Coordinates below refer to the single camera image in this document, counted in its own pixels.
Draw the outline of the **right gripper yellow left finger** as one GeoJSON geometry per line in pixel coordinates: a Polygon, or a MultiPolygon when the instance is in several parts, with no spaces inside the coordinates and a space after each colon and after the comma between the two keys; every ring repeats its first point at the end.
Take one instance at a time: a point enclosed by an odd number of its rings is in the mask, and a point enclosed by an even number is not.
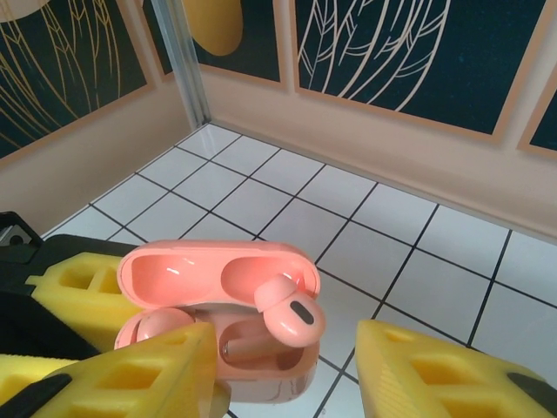
{"type": "Polygon", "coordinates": [[[30,390],[28,417],[223,417],[214,329],[198,323],[63,367],[30,390]]]}

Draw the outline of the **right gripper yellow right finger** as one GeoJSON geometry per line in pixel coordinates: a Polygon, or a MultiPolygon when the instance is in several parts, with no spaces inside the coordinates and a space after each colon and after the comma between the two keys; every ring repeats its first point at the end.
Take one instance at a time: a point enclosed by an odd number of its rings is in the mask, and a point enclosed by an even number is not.
{"type": "Polygon", "coordinates": [[[357,326],[367,417],[554,417],[556,389],[516,363],[381,320],[357,326]]]}

